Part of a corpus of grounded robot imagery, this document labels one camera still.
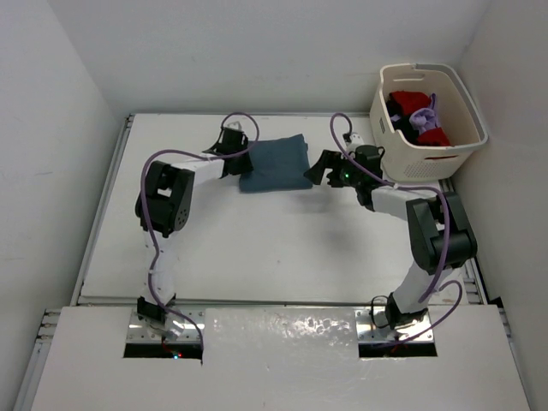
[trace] folded towel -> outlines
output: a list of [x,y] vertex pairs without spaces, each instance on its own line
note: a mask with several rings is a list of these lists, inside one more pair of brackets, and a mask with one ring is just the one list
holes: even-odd
[[310,168],[307,152],[302,134],[256,142],[249,151],[253,171],[240,177],[240,191],[265,193],[312,188],[312,183],[303,176]]

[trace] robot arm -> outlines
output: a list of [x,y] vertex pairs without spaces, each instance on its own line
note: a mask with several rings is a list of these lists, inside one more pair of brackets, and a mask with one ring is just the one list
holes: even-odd
[[[380,163],[384,148],[365,145],[356,133],[345,134],[344,140],[347,153],[381,178]],[[421,318],[426,313],[431,295],[419,301],[432,282],[444,246],[445,227],[438,229],[438,225],[444,222],[439,198],[426,198],[427,195],[419,192],[382,186],[354,167],[340,152],[324,150],[319,161],[305,173],[305,177],[318,185],[326,169],[331,169],[327,174],[330,186],[352,187],[360,204],[368,210],[384,212],[408,223],[414,262],[403,283],[390,293],[384,314],[392,329]],[[449,192],[444,193],[444,197],[450,213],[450,241],[445,267],[438,283],[477,252],[477,242],[459,196]]]
[[[167,321],[168,315],[159,306],[157,299],[167,306],[176,297],[172,272],[177,259],[176,237],[187,223],[194,187],[227,175],[236,176],[253,171],[248,153],[230,159],[216,159],[218,155],[241,152],[247,145],[248,140],[241,131],[240,123],[234,122],[222,128],[218,141],[201,156],[202,159],[189,159],[179,164],[154,161],[146,173],[146,203],[152,227],[158,234],[160,256],[154,271],[146,277],[141,297],[137,301],[137,312],[153,323],[157,330],[166,331],[166,335],[170,334],[172,324]],[[140,195],[135,204],[135,214],[144,230],[147,266],[151,266],[156,252],[147,232]],[[157,299],[151,294],[149,279]]]

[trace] plastic basket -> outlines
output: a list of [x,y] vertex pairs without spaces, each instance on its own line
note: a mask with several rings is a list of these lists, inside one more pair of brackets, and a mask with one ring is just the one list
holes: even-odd
[[[453,146],[415,146],[394,130],[386,104],[391,92],[438,96],[438,118]],[[370,112],[373,136],[386,153],[382,165],[397,182],[426,182],[451,177],[472,152],[487,142],[487,133],[468,91],[445,64],[396,64],[380,70],[380,83]]]

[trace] white tabletop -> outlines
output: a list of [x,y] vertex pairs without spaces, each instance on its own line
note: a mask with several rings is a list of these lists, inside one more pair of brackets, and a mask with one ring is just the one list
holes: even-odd
[[[85,301],[140,295],[146,261],[134,204],[143,163],[165,148],[209,148],[222,119],[135,116],[82,288]],[[303,134],[311,165],[322,150],[336,150],[327,116],[256,119],[262,140]],[[353,121],[364,141],[374,144],[368,118]],[[253,125],[241,122],[252,139]],[[345,131],[344,122],[337,125]],[[180,300],[366,302],[393,291],[413,260],[406,223],[361,207],[352,188],[330,188],[325,182],[311,190],[269,194],[241,194],[237,176],[208,182],[194,189],[189,220],[178,237]],[[455,298],[456,290],[448,287],[432,302]]]
[[130,313],[63,309],[33,411],[529,409],[495,306],[458,307],[436,357],[367,360],[353,309],[210,309],[203,366],[122,358]]

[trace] black motor bracket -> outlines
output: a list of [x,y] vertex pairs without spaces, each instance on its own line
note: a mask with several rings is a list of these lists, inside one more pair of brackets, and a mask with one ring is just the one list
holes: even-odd
[[[245,150],[248,145],[249,139],[243,131],[223,127],[221,128],[217,142],[204,152],[218,156],[236,154],[237,152]],[[253,164],[251,163],[249,152],[246,152],[241,156],[224,160],[223,175],[221,178],[226,177],[227,175],[238,176],[252,171]]]
[[417,265],[433,275],[438,267],[444,247],[444,231],[450,231],[449,248],[445,267],[458,268],[467,259],[475,257],[478,242],[461,198],[457,193],[444,193],[449,208],[450,226],[438,230],[436,224],[444,222],[442,203],[439,197],[410,200],[406,203],[411,252]]
[[[154,231],[164,238],[182,229],[188,220],[194,186],[194,172],[181,170],[162,161],[152,162],[145,179],[148,212]],[[140,196],[135,203],[140,226],[147,231]]]
[[[205,153],[228,155],[241,152],[247,148],[249,141],[241,130],[223,127],[217,142]],[[253,171],[249,153],[224,160],[221,178],[237,176]],[[154,161],[146,173],[146,204],[155,231],[167,238],[174,231],[182,229],[188,220],[194,172],[181,170],[162,161]],[[140,195],[135,203],[135,214],[140,218],[140,225],[147,230]]]
[[394,293],[390,293],[386,306],[384,307],[384,316],[386,317],[388,326],[394,330],[398,325],[408,325],[415,319],[422,319],[427,311],[428,308],[416,313],[402,313],[394,299]]
[[165,311],[157,304],[148,302],[145,297],[137,299],[137,314],[139,319],[148,319],[160,325],[165,324]]
[[[384,148],[376,146],[358,146],[350,155],[361,166],[371,171],[375,176],[381,178],[383,171],[380,168],[384,156]],[[373,211],[371,191],[380,187],[380,183],[358,170],[340,152],[323,150],[319,160],[304,176],[313,184],[319,185],[324,178],[325,170],[330,169],[327,174],[327,184],[334,188],[352,187],[355,189],[358,201],[368,210]]]

